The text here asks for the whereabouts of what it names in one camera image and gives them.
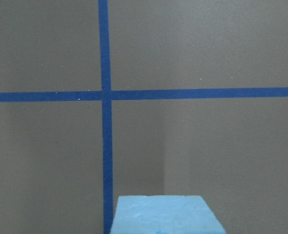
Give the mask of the light blue foam block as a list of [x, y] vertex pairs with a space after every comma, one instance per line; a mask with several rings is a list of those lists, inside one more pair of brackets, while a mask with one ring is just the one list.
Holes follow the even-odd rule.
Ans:
[[118, 198], [112, 234], [224, 234], [199, 195], [126, 195]]

